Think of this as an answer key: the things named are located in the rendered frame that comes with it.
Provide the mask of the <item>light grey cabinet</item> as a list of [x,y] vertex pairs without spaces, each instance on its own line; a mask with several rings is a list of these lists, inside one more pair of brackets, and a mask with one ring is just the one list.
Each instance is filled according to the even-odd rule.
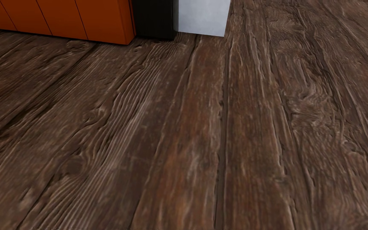
[[231,0],[172,0],[178,32],[224,37]]

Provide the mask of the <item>black cabinet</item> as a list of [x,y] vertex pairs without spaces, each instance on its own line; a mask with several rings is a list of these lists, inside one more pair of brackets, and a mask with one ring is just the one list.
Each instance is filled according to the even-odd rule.
[[131,0],[137,36],[174,40],[179,0]]

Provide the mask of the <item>orange panelled cabinet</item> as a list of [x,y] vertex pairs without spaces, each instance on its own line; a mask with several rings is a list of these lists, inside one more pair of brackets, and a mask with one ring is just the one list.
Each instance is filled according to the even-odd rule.
[[128,45],[131,0],[0,0],[0,29]]

